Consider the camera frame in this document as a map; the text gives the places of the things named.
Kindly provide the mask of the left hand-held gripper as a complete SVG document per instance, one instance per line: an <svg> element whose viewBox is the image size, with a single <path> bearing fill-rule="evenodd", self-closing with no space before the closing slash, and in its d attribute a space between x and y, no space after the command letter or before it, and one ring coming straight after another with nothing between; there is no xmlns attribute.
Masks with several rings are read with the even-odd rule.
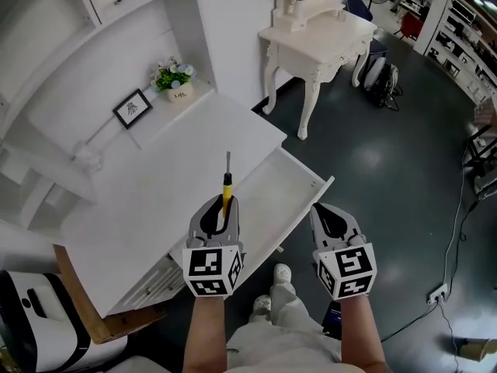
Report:
<svg viewBox="0 0 497 373"><path fill-rule="evenodd" d="M232 295L244 266L238 199L231 196L228 200L224 233L214 235L222 211L223 197L218 194L203 204L189 223L186 248L182 250L183 279L197 298Z"/></svg>

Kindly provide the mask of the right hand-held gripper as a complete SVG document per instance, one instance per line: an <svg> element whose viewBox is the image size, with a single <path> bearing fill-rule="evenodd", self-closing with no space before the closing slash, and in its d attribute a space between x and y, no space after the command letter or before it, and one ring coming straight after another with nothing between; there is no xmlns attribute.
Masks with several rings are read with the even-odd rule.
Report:
<svg viewBox="0 0 497 373"><path fill-rule="evenodd" d="M336 244L313 252L317 276L333 300L367 295L377 276L373 245L360 235L356 219L330 204L310 210L315 244Z"/></svg>

